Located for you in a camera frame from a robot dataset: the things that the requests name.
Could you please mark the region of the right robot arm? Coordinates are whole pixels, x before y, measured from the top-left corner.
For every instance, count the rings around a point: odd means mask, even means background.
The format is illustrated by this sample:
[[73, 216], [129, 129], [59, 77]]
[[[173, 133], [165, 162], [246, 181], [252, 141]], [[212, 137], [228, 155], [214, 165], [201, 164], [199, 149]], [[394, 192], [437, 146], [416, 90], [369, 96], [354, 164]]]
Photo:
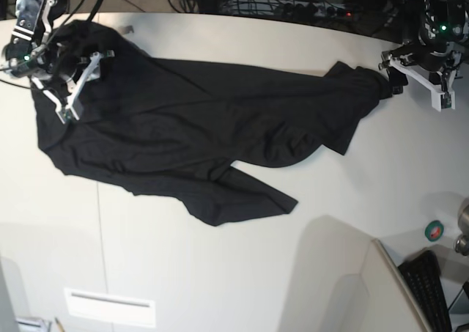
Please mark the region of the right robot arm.
[[1, 71], [28, 79], [28, 88], [44, 94], [62, 122], [81, 118], [79, 95], [87, 83], [100, 79], [100, 63], [114, 57], [113, 51], [84, 45], [103, 1], [95, 2], [85, 21], [72, 22], [69, 13], [55, 26], [69, 0], [16, 0], [16, 23]]

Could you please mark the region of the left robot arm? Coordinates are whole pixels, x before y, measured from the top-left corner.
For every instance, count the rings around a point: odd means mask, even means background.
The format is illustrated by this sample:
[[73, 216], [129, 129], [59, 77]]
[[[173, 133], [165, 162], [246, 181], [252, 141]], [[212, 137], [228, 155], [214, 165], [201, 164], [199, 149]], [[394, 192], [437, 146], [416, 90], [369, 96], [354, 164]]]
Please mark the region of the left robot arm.
[[394, 95], [411, 77], [448, 106], [459, 69], [468, 63], [468, 0], [405, 0], [402, 44], [382, 52], [380, 69]]

